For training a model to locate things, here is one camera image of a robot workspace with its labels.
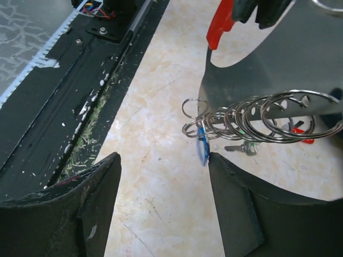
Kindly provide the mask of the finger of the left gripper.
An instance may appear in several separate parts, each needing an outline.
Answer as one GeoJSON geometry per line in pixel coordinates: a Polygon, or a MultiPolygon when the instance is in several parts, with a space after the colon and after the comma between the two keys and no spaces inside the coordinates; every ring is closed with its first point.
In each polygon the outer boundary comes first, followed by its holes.
{"type": "Polygon", "coordinates": [[[235,0],[233,1],[232,20],[245,24],[255,8],[255,23],[259,29],[274,26],[289,6],[289,0],[235,0]]]}

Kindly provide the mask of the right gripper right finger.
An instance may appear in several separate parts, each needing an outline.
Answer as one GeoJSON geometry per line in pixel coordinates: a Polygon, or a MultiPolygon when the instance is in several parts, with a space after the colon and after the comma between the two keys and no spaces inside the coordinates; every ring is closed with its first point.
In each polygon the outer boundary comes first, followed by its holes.
{"type": "Polygon", "coordinates": [[[211,153],[208,163],[226,256],[342,256],[342,200],[299,195],[211,153]]]}

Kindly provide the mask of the metal key holder red handle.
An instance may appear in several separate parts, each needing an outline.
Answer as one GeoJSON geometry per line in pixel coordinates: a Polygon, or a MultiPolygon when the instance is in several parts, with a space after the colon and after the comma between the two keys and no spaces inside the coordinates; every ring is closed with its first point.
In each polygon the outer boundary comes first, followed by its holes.
{"type": "Polygon", "coordinates": [[[211,61],[232,20],[233,1],[221,1],[207,32],[205,73],[197,115],[182,128],[203,127],[216,138],[294,143],[342,134],[342,1],[289,1],[273,31],[234,65],[211,61]],[[298,121],[304,121],[293,133],[298,121]],[[290,123],[290,131],[283,130],[290,123]]]}

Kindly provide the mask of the key with blue tag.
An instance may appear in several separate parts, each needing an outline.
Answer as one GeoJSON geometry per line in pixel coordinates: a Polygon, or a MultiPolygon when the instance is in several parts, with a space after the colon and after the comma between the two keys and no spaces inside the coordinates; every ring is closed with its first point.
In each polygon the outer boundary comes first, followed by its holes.
{"type": "Polygon", "coordinates": [[[201,126],[197,131],[197,152],[202,166],[205,166],[209,155],[210,155],[210,145],[207,139],[204,128],[201,126]]]}

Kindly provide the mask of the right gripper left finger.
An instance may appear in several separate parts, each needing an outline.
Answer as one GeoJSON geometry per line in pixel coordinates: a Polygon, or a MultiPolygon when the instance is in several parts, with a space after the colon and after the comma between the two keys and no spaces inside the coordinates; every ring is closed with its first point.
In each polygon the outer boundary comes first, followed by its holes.
{"type": "Polygon", "coordinates": [[[114,152],[51,187],[1,201],[1,256],[104,256],[121,171],[114,152]]]}

